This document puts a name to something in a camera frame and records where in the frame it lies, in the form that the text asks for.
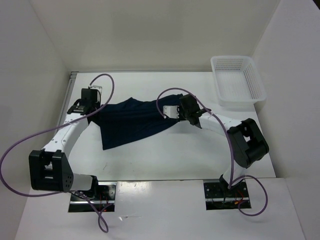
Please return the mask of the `navy blue shorts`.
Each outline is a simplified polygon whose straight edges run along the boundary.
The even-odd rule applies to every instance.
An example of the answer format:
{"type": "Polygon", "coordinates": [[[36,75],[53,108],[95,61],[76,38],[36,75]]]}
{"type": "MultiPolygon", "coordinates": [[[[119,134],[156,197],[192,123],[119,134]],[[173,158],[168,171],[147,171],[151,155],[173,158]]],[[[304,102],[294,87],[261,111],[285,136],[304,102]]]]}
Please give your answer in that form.
{"type": "Polygon", "coordinates": [[[100,127],[102,149],[151,137],[178,123],[177,119],[163,118],[156,104],[155,100],[140,101],[130,97],[117,104],[108,104],[99,111],[93,122],[100,127]]]}

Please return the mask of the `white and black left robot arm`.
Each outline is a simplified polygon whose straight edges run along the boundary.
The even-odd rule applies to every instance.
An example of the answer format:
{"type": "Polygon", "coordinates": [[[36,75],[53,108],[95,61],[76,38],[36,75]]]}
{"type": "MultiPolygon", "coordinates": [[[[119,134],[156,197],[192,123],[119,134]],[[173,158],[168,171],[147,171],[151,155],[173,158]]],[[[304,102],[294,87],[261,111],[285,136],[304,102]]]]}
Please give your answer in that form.
{"type": "Polygon", "coordinates": [[[69,108],[64,124],[53,139],[41,150],[33,150],[28,157],[30,182],[33,190],[53,192],[82,192],[89,200],[100,194],[98,179],[94,175],[72,171],[68,158],[82,132],[93,117],[72,122],[87,116],[101,106],[102,87],[83,88],[81,97],[69,108]]]}

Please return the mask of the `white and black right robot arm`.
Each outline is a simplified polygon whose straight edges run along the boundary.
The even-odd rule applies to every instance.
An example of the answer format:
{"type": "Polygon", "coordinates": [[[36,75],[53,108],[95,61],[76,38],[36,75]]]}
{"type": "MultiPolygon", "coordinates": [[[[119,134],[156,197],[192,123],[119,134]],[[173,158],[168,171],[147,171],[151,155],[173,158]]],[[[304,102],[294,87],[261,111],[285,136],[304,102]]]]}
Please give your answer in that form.
{"type": "Polygon", "coordinates": [[[177,112],[181,120],[227,138],[231,148],[231,164],[219,178],[219,191],[225,197],[237,191],[246,169],[269,153],[267,141],[256,121],[251,118],[238,120],[209,113],[200,108],[196,98],[190,94],[180,98],[177,112]]]}

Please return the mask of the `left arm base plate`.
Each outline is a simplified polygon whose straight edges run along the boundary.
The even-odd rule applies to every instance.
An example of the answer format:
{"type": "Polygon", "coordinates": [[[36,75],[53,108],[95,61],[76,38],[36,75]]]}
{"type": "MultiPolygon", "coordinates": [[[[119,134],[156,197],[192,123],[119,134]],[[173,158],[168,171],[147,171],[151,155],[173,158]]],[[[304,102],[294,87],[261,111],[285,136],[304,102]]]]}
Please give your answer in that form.
{"type": "Polygon", "coordinates": [[[98,212],[114,212],[117,184],[115,182],[98,184],[95,190],[79,191],[80,194],[70,196],[69,213],[89,213],[95,210],[87,202],[90,201],[98,212]]]}

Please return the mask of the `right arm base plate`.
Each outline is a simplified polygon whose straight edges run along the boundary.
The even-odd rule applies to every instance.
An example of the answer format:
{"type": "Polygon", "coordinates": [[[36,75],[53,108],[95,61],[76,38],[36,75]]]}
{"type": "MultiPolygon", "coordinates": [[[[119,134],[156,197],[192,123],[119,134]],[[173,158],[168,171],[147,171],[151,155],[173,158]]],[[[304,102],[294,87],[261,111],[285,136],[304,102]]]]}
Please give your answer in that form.
{"type": "Polygon", "coordinates": [[[219,180],[204,181],[206,210],[251,209],[247,184],[241,181],[232,189],[223,189],[219,180]]]}

